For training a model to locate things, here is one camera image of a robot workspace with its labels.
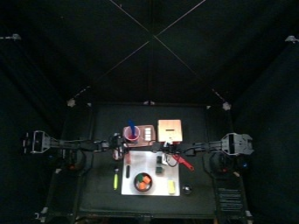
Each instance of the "green object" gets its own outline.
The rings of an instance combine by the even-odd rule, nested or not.
[[[154,167],[154,173],[156,173],[156,174],[161,174],[162,172],[164,172],[164,168],[160,167],[160,166],[156,166],[156,167]]]
[[[141,183],[144,181],[144,175],[141,173],[136,176],[137,181]]]

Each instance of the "bowl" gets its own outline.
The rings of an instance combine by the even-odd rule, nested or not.
[[[140,193],[145,193],[150,189],[152,184],[153,180],[148,173],[140,172],[134,175],[134,189]]]

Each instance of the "cup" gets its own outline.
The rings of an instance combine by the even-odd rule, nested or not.
[[[140,137],[140,129],[134,126],[134,135],[132,135],[130,127],[125,127],[124,130],[124,138],[128,142],[136,142],[137,138]]]

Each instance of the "red object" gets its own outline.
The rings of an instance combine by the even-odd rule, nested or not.
[[[182,159],[181,156],[178,155],[172,155],[172,158],[180,163],[180,164],[184,164],[184,166],[190,170],[193,171],[193,166]]]

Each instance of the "orange food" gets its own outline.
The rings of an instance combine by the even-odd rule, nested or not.
[[[150,183],[150,179],[149,179],[149,177],[148,177],[148,176],[144,176],[142,181],[144,181],[146,184],[149,184],[149,183]]]
[[[138,183],[138,189],[144,190],[145,189],[145,182]]]

